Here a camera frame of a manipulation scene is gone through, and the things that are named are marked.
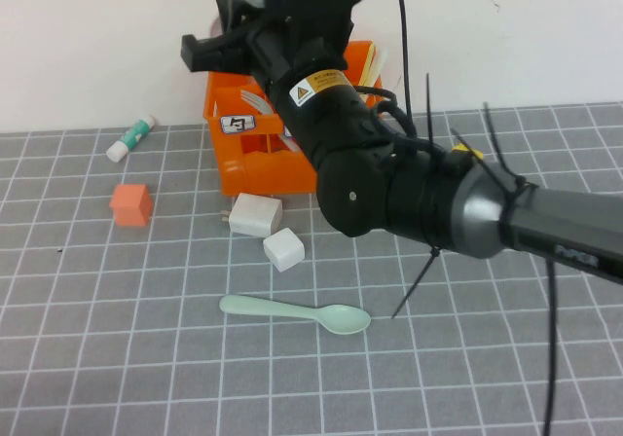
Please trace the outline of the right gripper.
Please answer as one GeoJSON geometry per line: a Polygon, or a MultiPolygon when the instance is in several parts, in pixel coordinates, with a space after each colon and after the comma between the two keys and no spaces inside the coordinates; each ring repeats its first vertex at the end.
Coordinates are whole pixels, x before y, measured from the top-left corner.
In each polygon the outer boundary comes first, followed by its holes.
{"type": "Polygon", "coordinates": [[[187,34],[181,38],[181,58],[191,72],[250,74],[258,82],[279,82],[317,68],[348,68],[349,11],[273,19],[249,32],[230,32],[253,15],[254,8],[244,0],[215,2],[222,35],[199,40],[187,34]]]}

